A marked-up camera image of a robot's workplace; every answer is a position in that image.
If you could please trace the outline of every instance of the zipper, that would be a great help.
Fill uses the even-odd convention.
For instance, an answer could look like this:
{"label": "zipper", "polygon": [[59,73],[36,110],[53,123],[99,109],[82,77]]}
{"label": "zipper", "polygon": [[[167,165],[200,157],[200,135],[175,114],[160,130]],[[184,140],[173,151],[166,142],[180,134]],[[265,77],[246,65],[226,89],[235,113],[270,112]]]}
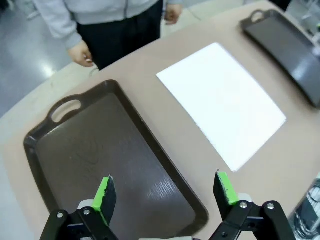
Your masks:
{"label": "zipper", "polygon": [[126,19],[127,18],[127,16],[128,16],[128,5],[129,5],[129,0],[125,0],[125,5],[124,5],[124,19]]}

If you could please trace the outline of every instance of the person's right hand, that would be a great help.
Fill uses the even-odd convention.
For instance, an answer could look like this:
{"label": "person's right hand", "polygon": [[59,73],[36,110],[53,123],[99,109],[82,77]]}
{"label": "person's right hand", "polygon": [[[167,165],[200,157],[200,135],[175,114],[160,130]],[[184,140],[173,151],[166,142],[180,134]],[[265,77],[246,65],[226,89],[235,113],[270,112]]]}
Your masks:
{"label": "person's right hand", "polygon": [[68,49],[68,54],[75,63],[90,68],[93,66],[92,55],[85,41],[79,42],[74,47]]}

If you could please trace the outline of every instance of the metal screw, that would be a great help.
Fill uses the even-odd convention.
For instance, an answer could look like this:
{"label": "metal screw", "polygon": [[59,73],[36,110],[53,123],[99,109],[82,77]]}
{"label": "metal screw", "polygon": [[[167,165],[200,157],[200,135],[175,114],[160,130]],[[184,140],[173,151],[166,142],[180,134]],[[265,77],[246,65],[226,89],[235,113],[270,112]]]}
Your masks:
{"label": "metal screw", "polygon": [[247,207],[248,207],[248,205],[246,202],[244,202],[244,201],[240,202],[240,208],[246,209]]}
{"label": "metal screw", "polygon": [[56,217],[57,217],[58,219],[62,218],[63,216],[64,216],[64,214],[63,214],[62,212],[59,212],[59,213],[56,215]]}
{"label": "metal screw", "polygon": [[89,210],[89,209],[86,209],[86,210],[83,211],[83,213],[84,213],[84,215],[89,215],[90,210]]}
{"label": "metal screw", "polygon": [[267,208],[272,210],[272,209],[275,208],[275,205],[273,203],[269,202],[268,205],[267,205]]}

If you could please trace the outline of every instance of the gray sweatshirt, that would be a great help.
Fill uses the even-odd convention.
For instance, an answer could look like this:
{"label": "gray sweatshirt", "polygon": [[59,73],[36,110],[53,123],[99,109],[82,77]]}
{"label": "gray sweatshirt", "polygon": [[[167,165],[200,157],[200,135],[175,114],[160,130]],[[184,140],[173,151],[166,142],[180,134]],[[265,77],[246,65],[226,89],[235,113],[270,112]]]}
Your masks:
{"label": "gray sweatshirt", "polygon": [[[101,24],[132,18],[152,7],[158,0],[34,0],[54,38],[61,39],[70,49],[81,36],[77,22],[82,25]],[[183,0],[167,0],[181,4]]]}

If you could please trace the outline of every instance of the tray rim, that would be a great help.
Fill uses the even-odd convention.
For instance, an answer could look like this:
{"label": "tray rim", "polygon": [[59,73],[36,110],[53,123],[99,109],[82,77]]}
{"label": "tray rim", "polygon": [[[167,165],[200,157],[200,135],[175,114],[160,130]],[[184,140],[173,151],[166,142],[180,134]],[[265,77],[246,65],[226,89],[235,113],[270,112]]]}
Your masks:
{"label": "tray rim", "polygon": [[[59,206],[40,166],[39,158],[36,153],[37,142],[41,138],[43,138],[47,133],[49,133],[56,127],[60,126],[64,122],[68,121],[73,116],[82,112],[83,110],[93,105],[97,101],[101,100],[107,94],[110,93],[115,94],[117,98],[120,100],[122,106],[125,108],[127,114],[130,116],[132,122],[137,127],[138,131],[145,139],[146,143],[149,145],[149,147],[151,148],[156,158],[159,160],[164,170],[167,172],[169,177],[172,179],[173,183],[179,189],[179,191],[181,192],[181,194],[186,199],[186,201],[195,213],[193,222],[184,229],[182,229],[179,233],[177,233],[176,236],[191,236],[194,233],[198,232],[208,223],[208,210],[200,201],[198,196],[194,193],[192,188],[189,186],[185,178],[179,172],[178,168],[172,162],[165,150],[162,148],[162,146],[160,145],[156,137],[153,135],[147,124],[144,122],[143,118],[140,116],[136,108],[133,106],[133,104],[131,103],[131,101],[119,85],[119,83],[112,79],[106,80],[84,93],[64,97],[56,104],[54,104],[53,107],[49,110],[45,119],[31,131],[29,131],[25,136],[23,140],[23,147],[25,150],[26,158],[28,160],[35,183],[38,187],[38,190],[42,196],[42,199],[47,209],[50,212],[52,212],[54,210],[59,209]],[[53,113],[63,104],[73,100],[79,100],[81,102],[81,107],[77,110],[73,110],[67,113],[60,120],[60,122],[54,122],[52,120]]]}
{"label": "tray rim", "polygon": [[[263,14],[263,18],[259,19],[255,22],[252,21],[252,17],[254,14],[256,13],[262,13]],[[250,34],[250,32],[248,31],[248,28],[255,25],[255,24],[259,24],[261,22],[263,22],[266,19],[269,18],[278,18],[281,19],[281,21],[283,21],[290,30],[297,32],[297,37],[303,41],[303,43],[308,47],[308,49],[314,49],[314,48],[318,48],[320,49],[320,47],[316,46],[303,32],[301,32],[289,19],[287,19],[283,14],[281,14],[279,11],[275,10],[275,9],[269,9],[269,10],[261,10],[261,9],[257,9],[255,11],[253,11],[251,13],[251,15],[243,20],[241,20],[240,23],[240,28],[243,30],[243,32],[250,37],[258,46],[260,46],[269,56],[271,56],[277,63],[278,65],[290,76],[291,79],[293,79],[294,84],[296,86],[299,87],[299,89],[302,91],[302,93],[304,94],[305,98],[307,99],[307,101],[315,108],[320,109],[320,101],[319,102],[314,102],[310,97],[307,91],[305,91],[305,89],[303,88],[303,86],[299,83],[299,81],[297,81],[297,79],[295,79],[290,71],[283,65],[283,63],[277,58],[277,56],[275,56],[273,53],[271,53],[269,51],[269,49],[264,46],[256,37],[254,37],[253,35]],[[319,64],[320,64],[320,55],[315,55],[315,53],[310,50],[310,53],[319,60]]]}

